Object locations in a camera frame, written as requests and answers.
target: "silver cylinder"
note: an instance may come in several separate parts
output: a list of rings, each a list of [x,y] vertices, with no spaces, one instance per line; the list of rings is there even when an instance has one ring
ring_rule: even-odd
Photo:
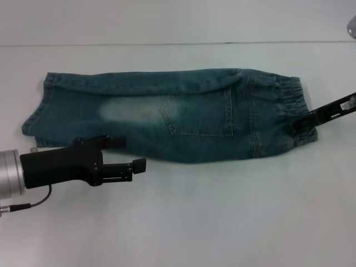
[[[23,170],[17,150],[0,152],[0,199],[24,195]]]

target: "cable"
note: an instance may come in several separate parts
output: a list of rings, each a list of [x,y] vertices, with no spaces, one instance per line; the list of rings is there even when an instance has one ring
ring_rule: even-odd
[[[52,185],[48,185],[48,186],[50,187],[50,190],[48,191],[48,194],[44,199],[42,199],[41,201],[39,201],[39,202],[37,202],[35,204],[25,203],[25,204],[19,204],[19,205],[10,205],[9,206],[10,212],[17,211],[17,210],[30,209],[32,207],[36,207],[39,204],[42,204],[43,202],[45,202],[50,197],[50,195],[52,193]]]
[[[49,185],[49,187],[50,187],[50,190],[48,191],[47,196],[46,196],[44,199],[42,199],[41,201],[39,201],[39,202],[37,202],[37,203],[35,203],[35,204],[31,204],[31,207],[36,207],[36,206],[38,206],[39,204],[42,204],[43,202],[45,202],[45,201],[50,197],[50,195],[51,195],[51,193],[52,193],[52,185]]]

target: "white surface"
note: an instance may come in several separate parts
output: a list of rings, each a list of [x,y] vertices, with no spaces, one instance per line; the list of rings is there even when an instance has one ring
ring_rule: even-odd
[[[355,91],[356,44],[0,48],[0,148],[33,146],[20,126],[46,72],[223,67],[298,76],[312,109]],[[318,130],[317,143],[268,159],[148,160],[132,183],[54,185],[41,206],[0,219],[0,265],[354,267],[356,115]],[[135,158],[105,154],[106,163]]]
[[[352,40],[355,0],[0,0],[0,45]]]

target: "elastic waistband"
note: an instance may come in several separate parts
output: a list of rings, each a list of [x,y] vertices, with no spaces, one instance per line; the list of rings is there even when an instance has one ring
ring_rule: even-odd
[[[306,106],[303,88],[297,77],[278,76],[280,83],[280,97],[284,104],[287,123],[296,121],[309,113]],[[318,140],[315,127],[306,128],[303,132],[293,136],[295,147],[303,146]]]

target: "blue denim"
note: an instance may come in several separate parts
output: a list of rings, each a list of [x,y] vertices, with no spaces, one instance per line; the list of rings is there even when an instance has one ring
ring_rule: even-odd
[[[100,75],[49,73],[39,108],[23,124],[38,147],[77,137],[125,136],[119,152],[180,162],[268,157],[317,140],[290,136],[308,113],[300,80],[256,70]]]

